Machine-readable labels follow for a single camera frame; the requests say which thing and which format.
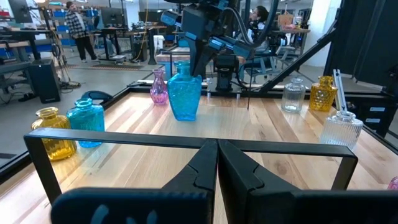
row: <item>blue glass bottle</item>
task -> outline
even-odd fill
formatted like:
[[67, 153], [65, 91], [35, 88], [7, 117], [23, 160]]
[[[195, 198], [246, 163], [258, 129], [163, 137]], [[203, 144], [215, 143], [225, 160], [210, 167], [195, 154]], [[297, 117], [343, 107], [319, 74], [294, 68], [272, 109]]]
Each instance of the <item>blue glass bottle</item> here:
[[177, 121], [194, 121], [200, 101], [201, 76], [191, 76], [189, 60], [179, 60], [174, 64], [177, 74], [167, 82], [174, 117]]
[[[104, 108], [93, 104], [90, 98], [84, 98], [75, 102], [76, 107], [68, 111], [67, 117], [72, 129], [105, 131]], [[96, 147], [102, 142], [79, 141], [81, 147]]]

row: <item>yellow glass vase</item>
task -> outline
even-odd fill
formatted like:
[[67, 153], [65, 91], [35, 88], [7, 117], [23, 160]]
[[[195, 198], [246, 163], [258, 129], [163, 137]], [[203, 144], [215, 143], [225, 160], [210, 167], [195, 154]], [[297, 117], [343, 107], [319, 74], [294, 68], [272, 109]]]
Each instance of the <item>yellow glass vase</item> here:
[[319, 83], [311, 86], [310, 109], [317, 111], [329, 111], [335, 99], [337, 88], [332, 86], [333, 78], [322, 76]]
[[[49, 107], [38, 110], [39, 117], [32, 123], [32, 130], [37, 128], [64, 128], [70, 129], [66, 116], [58, 115], [58, 108]], [[43, 139], [45, 150], [51, 161], [66, 159], [76, 152], [76, 142], [71, 140]]]

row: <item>black computer tower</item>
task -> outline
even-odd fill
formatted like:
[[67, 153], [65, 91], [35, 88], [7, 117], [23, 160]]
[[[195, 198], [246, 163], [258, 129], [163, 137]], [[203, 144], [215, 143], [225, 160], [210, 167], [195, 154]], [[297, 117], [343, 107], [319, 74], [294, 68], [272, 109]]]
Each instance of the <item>black computer tower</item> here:
[[147, 42], [144, 41], [144, 44], [142, 44], [141, 41], [135, 42], [133, 48], [134, 48], [133, 49], [134, 58], [137, 58], [136, 60], [140, 60], [140, 62], [145, 62], [148, 57]]
[[40, 97], [42, 103], [61, 100], [58, 75], [52, 59], [35, 60], [28, 71], [35, 94]]

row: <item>pink object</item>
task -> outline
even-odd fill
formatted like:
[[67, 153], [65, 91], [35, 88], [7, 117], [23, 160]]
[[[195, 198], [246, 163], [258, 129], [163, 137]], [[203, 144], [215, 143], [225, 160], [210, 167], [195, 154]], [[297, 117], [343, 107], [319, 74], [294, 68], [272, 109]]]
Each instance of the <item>pink object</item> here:
[[389, 190], [398, 190], [398, 177], [394, 177], [388, 185]]
[[163, 73], [162, 69], [153, 69], [155, 80], [150, 88], [150, 97], [157, 105], [162, 105], [167, 102], [169, 98], [169, 94], [167, 93], [167, 87], [163, 80]]

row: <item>floor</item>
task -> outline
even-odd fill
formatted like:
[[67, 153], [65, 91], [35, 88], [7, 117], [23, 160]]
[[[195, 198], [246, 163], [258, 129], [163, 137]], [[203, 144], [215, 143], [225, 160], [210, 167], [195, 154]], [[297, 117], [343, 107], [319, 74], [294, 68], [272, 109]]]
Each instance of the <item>floor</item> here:
[[[0, 166], [3, 162], [8, 161], [5, 159], [10, 157], [10, 154], [19, 154], [26, 150], [22, 136], [30, 131], [30, 124], [36, 119], [35, 112], [43, 107], [56, 106], [59, 109], [60, 114], [65, 114], [67, 110], [74, 107], [75, 100], [79, 99], [82, 94], [89, 90], [100, 90], [115, 95], [121, 91], [126, 85], [133, 81], [143, 79], [147, 77], [151, 70], [159, 68], [160, 65], [146, 65], [139, 71], [123, 71], [123, 70], [99, 70], [90, 68], [92, 65], [97, 63], [88, 62], [81, 63], [78, 54], [70, 52], [70, 49], [65, 49], [65, 55], [68, 58], [70, 65], [77, 65], [77, 68], [69, 69], [70, 78], [73, 81], [80, 82], [81, 87], [74, 89], [70, 93], [63, 93], [62, 100], [56, 103], [49, 103], [43, 105], [38, 98], [29, 100], [23, 103], [17, 101], [18, 96], [15, 96], [10, 103], [0, 105], [0, 141], [2, 147], [0, 148]], [[211, 73], [211, 68], [208, 67], [208, 74]], [[318, 77], [322, 75], [323, 69], [317, 67], [302, 66], [300, 73], [294, 72], [290, 77], [300, 77], [303, 79], [303, 84], [310, 87], [313, 82], [318, 80]], [[268, 75], [264, 78], [263, 75], [258, 76], [256, 81], [258, 84], [265, 83], [269, 79], [275, 77], [275, 75]], [[250, 82], [250, 76], [246, 73], [245, 82]], [[290, 81], [290, 78], [285, 78], [281, 83], [284, 85]], [[350, 80], [349, 77], [343, 77], [343, 85], [346, 91], [360, 90], [360, 91], [377, 91], [377, 88], [373, 86], [367, 86], [355, 83], [354, 80]], [[29, 92], [30, 88], [27, 85], [18, 85], [17, 88], [12, 92]], [[7, 101], [9, 95], [0, 93], [0, 97]], [[398, 133], [398, 118], [395, 119], [391, 125], [391, 129], [396, 130]], [[391, 136], [387, 137], [388, 140], [394, 141], [398, 146], [398, 141]]]

